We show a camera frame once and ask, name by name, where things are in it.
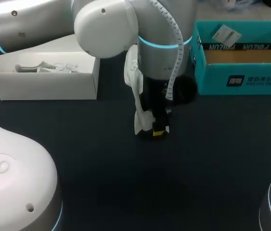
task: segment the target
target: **white box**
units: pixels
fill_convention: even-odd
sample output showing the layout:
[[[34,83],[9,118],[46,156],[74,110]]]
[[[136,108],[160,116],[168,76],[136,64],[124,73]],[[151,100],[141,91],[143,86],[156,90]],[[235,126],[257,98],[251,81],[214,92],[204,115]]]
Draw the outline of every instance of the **white box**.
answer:
[[[68,47],[64,48],[61,44],[68,44]],[[81,73],[16,73],[15,71],[17,64],[37,66],[42,61],[48,64],[73,64]],[[0,99],[2,101],[95,100],[99,67],[100,59],[81,51],[74,37],[71,36],[35,48],[0,55]]]

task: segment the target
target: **yellow tag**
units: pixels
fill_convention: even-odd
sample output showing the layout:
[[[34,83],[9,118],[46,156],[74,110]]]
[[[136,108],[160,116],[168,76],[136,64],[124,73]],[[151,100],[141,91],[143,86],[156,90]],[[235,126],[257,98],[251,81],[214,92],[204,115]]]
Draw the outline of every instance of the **yellow tag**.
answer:
[[[154,131],[153,136],[162,136],[165,131]]]

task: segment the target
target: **dark table surface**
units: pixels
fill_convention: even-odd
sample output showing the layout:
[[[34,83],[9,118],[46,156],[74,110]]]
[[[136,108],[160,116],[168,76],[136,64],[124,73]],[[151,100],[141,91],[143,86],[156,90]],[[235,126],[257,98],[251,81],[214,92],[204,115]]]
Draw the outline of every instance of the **dark table surface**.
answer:
[[[97,101],[0,101],[0,126],[56,163],[64,230],[258,231],[271,96],[200,96],[174,110],[166,140],[142,141],[124,57],[102,60]]]

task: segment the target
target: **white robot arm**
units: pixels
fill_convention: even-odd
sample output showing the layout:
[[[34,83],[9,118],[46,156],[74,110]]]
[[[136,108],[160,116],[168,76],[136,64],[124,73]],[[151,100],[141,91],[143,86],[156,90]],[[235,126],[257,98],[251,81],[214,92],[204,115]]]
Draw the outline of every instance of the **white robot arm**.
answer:
[[[186,103],[174,84],[186,72],[197,0],[0,0],[0,53],[75,33],[80,47],[113,57],[137,43],[142,107],[168,126],[166,108]]]

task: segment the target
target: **screw hole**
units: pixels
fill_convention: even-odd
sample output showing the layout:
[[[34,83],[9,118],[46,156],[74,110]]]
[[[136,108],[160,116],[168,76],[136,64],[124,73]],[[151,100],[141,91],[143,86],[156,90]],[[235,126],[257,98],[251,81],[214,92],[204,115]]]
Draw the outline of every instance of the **screw hole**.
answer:
[[[33,213],[34,212],[34,205],[32,205],[31,203],[28,203],[26,205],[26,209],[28,210],[28,212]]]
[[[17,16],[18,12],[17,11],[12,11],[12,16]]]
[[[24,32],[19,32],[19,37],[24,38],[25,37],[25,33]]]

